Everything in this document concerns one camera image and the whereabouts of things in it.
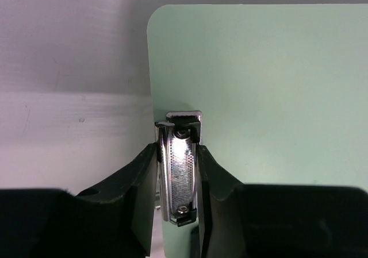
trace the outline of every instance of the light green board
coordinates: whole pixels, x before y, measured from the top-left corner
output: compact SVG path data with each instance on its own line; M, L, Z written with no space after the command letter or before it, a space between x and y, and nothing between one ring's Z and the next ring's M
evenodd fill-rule
M368 5L164 6L147 34L155 120L201 110L232 175L368 190Z

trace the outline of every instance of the gray surface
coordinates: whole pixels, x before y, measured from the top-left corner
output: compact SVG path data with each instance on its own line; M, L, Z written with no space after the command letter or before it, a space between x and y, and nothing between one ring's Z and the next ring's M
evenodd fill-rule
M366 2L0 0L0 187L76 193L154 139L145 31L162 5Z

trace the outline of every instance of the silver metal object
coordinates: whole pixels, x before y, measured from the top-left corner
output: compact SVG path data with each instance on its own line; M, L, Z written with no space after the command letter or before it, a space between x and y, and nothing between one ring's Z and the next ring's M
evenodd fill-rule
M158 163L162 217L176 225L188 213L195 212L197 206L194 167L198 143L192 142L189 129L175 126L176 121L185 117L195 117L202 126L200 111L170 112L166 115L166 122L155 123L160 149Z

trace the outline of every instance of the shiny metal clip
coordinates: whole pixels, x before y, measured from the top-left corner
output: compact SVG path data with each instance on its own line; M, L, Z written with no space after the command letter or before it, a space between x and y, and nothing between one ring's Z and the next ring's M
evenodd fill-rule
M196 147L201 143L202 113L171 112L156 122L162 217L174 225L196 221L197 190L194 177Z

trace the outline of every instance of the green mat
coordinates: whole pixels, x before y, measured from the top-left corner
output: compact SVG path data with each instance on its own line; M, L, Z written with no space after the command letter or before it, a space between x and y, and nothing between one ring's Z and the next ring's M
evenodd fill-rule
M244 183L368 190L367 31L367 5L161 7L155 120L201 110L204 145ZM168 258L188 257L190 228L164 224Z

